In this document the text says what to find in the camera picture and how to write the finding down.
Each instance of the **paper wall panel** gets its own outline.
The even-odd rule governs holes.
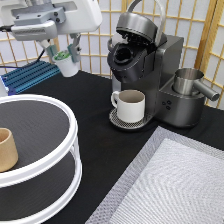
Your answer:
[[[33,41],[24,41],[24,46],[28,58],[36,58],[37,51]]]
[[[110,0],[99,0],[101,10],[110,10]]]
[[[4,62],[14,61],[13,54],[8,41],[0,42],[0,52]]]
[[[215,82],[224,85],[224,60],[221,61]]]
[[[90,36],[90,49],[91,54],[99,55],[99,37],[98,36]]]
[[[184,0],[181,7],[180,17],[191,18],[195,0]]]
[[[187,20],[180,20],[179,26],[177,30],[177,36],[184,38],[184,45],[186,45],[187,42],[187,36],[190,28],[190,22]]]
[[[24,52],[24,49],[23,49],[22,42],[12,40],[11,44],[12,44],[12,48],[13,48],[13,52],[14,52],[16,60],[26,59],[26,55],[25,55],[25,52]]]
[[[122,0],[111,0],[112,11],[121,11],[121,9],[122,9]]]
[[[165,34],[175,35],[177,20],[176,19],[166,19]]]
[[[167,15],[178,17],[179,5],[180,0],[170,0]]]
[[[107,42],[110,39],[110,37],[100,37],[101,38],[101,54],[107,55],[109,53],[107,48]]]
[[[163,5],[165,11],[166,11],[166,3],[167,3],[167,0],[160,0],[161,4]],[[160,10],[159,10],[159,6],[158,4],[156,4],[156,11],[155,11],[155,14],[158,14],[160,15]]]
[[[153,10],[154,10],[154,1],[153,0],[150,0],[150,1],[145,0],[145,2],[144,2],[144,12],[149,13],[149,14],[153,14]]]
[[[204,23],[200,23],[200,22],[192,23],[188,46],[197,47],[197,48],[199,47],[203,28],[204,28]]]
[[[222,51],[222,46],[224,44],[224,27],[219,27],[216,35],[216,39],[213,45],[212,52],[220,55]]]
[[[67,47],[68,47],[67,36],[59,35],[58,41],[59,41],[59,45],[60,45],[60,51],[67,50]]]
[[[89,54],[89,42],[87,35],[82,35],[80,39],[80,46],[82,48],[81,54]]]
[[[210,0],[197,0],[194,19],[205,20]]]
[[[197,56],[197,51],[196,50],[187,49],[183,67],[184,68],[193,68],[196,56]]]
[[[110,34],[110,13],[102,13],[103,22],[100,26],[101,34]]]
[[[208,62],[208,68],[205,73],[206,77],[208,77],[211,80],[213,80],[218,61],[219,61],[219,59],[217,57],[211,55],[209,62]]]

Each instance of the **paper cup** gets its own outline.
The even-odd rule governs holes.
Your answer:
[[[12,132],[0,128],[0,172],[11,169],[18,161],[18,152]]]

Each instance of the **table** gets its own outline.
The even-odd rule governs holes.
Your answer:
[[[177,129],[153,120],[139,132],[126,133],[109,122],[111,80],[85,72],[56,75],[24,93],[51,96],[66,103],[78,121],[83,164],[80,187],[71,202],[46,224],[85,223],[158,126],[224,150],[224,111],[204,107],[194,128]]]

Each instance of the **white two-tier stand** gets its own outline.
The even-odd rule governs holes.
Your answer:
[[[11,97],[2,97],[0,98],[0,105],[4,106],[4,104],[12,103],[12,102],[20,102],[20,101],[39,101],[47,104],[52,104],[57,108],[60,108],[68,117],[69,120],[69,130],[67,136],[61,142],[61,144],[52,150],[49,154],[44,156],[38,161],[33,162],[27,166],[24,166],[19,169],[13,169],[12,171],[8,171],[5,173],[0,173],[0,193],[1,190],[5,190],[7,187],[12,187],[16,190],[16,186],[19,184],[25,184],[26,181],[30,181],[33,178],[37,178],[43,175],[48,170],[52,169],[58,163],[62,161],[62,159],[68,154],[74,159],[74,167],[73,169],[74,175],[72,176],[72,180],[67,187],[67,190],[60,196],[57,200],[55,200],[51,205],[44,208],[41,211],[38,211],[36,214],[32,214],[28,217],[23,217],[19,219],[13,220],[1,220],[0,224],[36,224],[42,223],[47,219],[54,216],[61,209],[63,209],[67,203],[72,199],[74,194],[76,193],[82,176],[82,164],[80,160],[79,154],[79,144],[78,144],[78,126],[75,116],[71,109],[62,103],[59,100],[39,95],[18,95]]]

